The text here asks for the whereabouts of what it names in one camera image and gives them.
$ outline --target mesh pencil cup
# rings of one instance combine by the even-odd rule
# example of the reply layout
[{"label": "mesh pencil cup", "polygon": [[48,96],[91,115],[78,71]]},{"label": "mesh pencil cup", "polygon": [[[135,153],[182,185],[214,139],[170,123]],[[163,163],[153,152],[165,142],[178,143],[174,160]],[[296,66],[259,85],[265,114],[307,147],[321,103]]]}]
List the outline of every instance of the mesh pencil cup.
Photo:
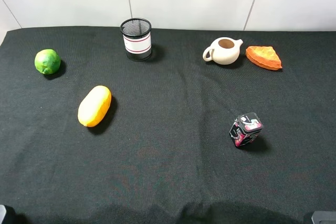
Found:
[{"label": "mesh pencil cup", "polygon": [[127,57],[134,61],[150,58],[152,53],[151,23],[143,18],[131,18],[120,25]]}]

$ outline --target orange pie slice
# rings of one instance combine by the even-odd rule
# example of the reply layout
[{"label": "orange pie slice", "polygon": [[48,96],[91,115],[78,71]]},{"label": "orange pie slice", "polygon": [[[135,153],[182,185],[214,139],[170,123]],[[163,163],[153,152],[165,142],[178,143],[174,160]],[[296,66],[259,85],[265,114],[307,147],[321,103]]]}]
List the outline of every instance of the orange pie slice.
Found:
[{"label": "orange pie slice", "polygon": [[246,49],[247,58],[261,68],[278,70],[282,68],[281,60],[275,53],[273,47],[248,47]]}]

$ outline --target green lime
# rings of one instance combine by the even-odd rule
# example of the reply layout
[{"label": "green lime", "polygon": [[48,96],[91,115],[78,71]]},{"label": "green lime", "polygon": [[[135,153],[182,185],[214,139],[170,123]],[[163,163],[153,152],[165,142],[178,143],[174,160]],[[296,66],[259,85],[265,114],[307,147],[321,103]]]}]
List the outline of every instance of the green lime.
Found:
[{"label": "green lime", "polygon": [[38,52],[35,57],[35,67],[43,74],[51,74],[57,72],[61,65],[61,58],[52,49],[45,49]]}]

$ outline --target red stripe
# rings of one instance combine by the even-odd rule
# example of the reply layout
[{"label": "red stripe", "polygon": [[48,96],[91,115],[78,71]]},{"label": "red stripe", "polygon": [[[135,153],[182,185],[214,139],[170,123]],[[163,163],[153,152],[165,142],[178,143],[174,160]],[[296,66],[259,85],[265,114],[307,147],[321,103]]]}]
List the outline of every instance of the red stripe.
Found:
[{"label": "red stripe", "polygon": [[125,36],[124,36],[124,39],[125,39],[125,40],[128,40],[128,41],[130,41],[130,42],[141,42],[141,41],[144,41],[144,40],[148,39],[149,36],[151,36],[151,34],[149,34],[146,38],[144,38],[144,39],[142,39],[142,40],[129,40],[129,39],[127,39]]},{"label": "red stripe", "polygon": [[148,50],[152,45],[150,45],[149,47],[147,47],[145,50],[140,50],[140,51],[133,51],[133,50],[130,50],[128,48],[126,48],[128,51],[131,51],[131,52],[143,52],[143,51],[146,51]]}]

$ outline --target small white teapot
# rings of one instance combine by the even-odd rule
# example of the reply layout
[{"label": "small white teapot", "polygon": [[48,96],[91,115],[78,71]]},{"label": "small white teapot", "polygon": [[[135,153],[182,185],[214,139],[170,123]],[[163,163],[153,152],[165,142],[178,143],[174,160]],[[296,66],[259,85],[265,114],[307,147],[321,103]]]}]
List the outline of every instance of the small white teapot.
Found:
[{"label": "small white teapot", "polygon": [[241,39],[234,40],[227,37],[218,38],[204,51],[203,59],[205,61],[213,60],[221,65],[231,64],[238,59],[242,43],[243,41]]}]

